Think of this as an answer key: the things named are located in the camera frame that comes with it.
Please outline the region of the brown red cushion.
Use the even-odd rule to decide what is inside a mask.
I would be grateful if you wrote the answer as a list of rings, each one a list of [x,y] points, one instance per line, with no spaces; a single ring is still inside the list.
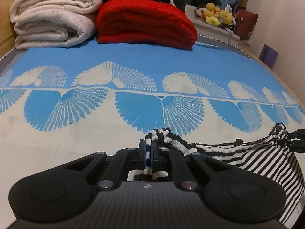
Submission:
[[[235,14],[236,28],[234,33],[240,40],[249,40],[258,20],[258,14],[239,9]]]

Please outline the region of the purple box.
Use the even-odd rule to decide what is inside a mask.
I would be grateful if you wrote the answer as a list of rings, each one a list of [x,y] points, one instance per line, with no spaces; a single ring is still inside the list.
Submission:
[[[264,44],[259,59],[270,69],[272,69],[275,65],[277,57],[278,57],[278,52],[272,47]]]

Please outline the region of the yellow plush toys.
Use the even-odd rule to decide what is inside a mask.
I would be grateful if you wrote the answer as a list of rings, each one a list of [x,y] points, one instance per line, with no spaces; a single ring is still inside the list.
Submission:
[[[195,13],[208,25],[231,28],[236,26],[236,21],[231,13],[231,7],[227,9],[221,9],[214,5],[214,3],[207,3],[204,7],[198,7],[195,9]]]

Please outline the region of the red folded blanket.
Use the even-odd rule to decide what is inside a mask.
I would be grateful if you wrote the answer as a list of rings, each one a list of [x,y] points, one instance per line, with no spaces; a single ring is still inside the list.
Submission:
[[[159,44],[189,49],[197,30],[187,16],[167,3],[151,0],[109,0],[96,16],[97,41]]]

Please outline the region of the blue white patterned bedsheet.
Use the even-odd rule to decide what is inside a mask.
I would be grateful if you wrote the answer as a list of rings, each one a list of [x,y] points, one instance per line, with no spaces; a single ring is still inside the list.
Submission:
[[[152,129],[192,143],[304,127],[304,109],[270,70],[225,48],[99,44],[12,51],[1,59],[1,228],[19,179],[97,151],[137,147]]]

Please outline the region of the white folded fleece blanket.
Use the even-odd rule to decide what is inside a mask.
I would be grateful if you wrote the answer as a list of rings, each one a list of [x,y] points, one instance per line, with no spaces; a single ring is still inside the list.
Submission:
[[[96,31],[95,13],[102,0],[14,0],[9,18],[17,35],[15,48],[68,48]]]

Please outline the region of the black white striped garment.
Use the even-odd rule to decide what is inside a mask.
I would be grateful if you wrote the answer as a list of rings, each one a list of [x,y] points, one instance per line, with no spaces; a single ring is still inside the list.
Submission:
[[[152,159],[153,143],[161,149],[179,150],[188,156],[200,152],[216,160],[270,178],[278,183],[286,194],[286,202],[279,221],[285,224],[304,194],[304,176],[295,153],[288,147],[290,136],[286,125],[276,123],[268,136],[252,142],[236,139],[234,142],[216,145],[188,143],[168,128],[153,129],[145,137],[145,159]]]

